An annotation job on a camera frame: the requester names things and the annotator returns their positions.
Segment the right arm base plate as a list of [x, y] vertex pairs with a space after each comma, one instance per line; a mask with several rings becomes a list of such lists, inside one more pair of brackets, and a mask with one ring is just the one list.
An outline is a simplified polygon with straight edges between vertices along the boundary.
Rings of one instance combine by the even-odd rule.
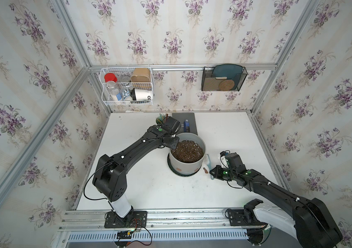
[[259, 221], [252, 210], [229, 208], [225, 211], [225, 217], [229, 220], [231, 226], [253, 226], [254, 228], [268, 226], [268, 223]]

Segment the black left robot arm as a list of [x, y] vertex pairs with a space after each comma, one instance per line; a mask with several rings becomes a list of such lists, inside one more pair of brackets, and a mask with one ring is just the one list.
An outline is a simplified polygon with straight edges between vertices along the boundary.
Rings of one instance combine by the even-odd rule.
[[140, 139], [121, 152], [99, 158], [96, 171], [91, 176], [92, 184], [105, 196], [117, 219], [130, 222], [133, 218], [133, 207], [124, 195], [127, 189], [127, 173], [144, 156], [157, 148], [176, 149], [180, 140], [176, 133], [180, 127], [179, 121], [169, 117], [164, 123], [149, 127]]

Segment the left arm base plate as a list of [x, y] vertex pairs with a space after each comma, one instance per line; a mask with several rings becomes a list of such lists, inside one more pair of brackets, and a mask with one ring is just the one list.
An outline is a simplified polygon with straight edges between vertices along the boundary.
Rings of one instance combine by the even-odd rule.
[[133, 209], [123, 218], [114, 211], [105, 214], [104, 228], [140, 228], [147, 225], [147, 211], [134, 211]]

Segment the grey ceramic pot with soil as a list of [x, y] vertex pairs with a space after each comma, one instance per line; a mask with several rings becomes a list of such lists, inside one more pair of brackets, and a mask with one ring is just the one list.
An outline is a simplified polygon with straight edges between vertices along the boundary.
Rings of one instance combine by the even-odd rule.
[[179, 143], [175, 150], [170, 150], [172, 166], [182, 174], [191, 174], [202, 166], [206, 145], [201, 137], [193, 133], [177, 135]]

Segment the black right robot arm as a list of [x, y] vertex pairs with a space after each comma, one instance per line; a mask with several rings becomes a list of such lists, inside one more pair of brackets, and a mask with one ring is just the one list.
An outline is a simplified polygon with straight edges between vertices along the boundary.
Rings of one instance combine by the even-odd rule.
[[272, 183], [260, 172], [247, 169], [236, 153], [222, 152], [220, 162], [210, 170], [213, 178], [227, 183], [234, 181], [237, 189], [245, 188], [275, 205], [260, 208], [263, 201], [253, 199], [241, 209], [225, 211], [231, 226], [246, 227], [251, 244], [262, 244], [268, 227], [289, 234], [304, 248], [335, 248], [342, 241], [339, 227], [321, 200], [298, 196]]

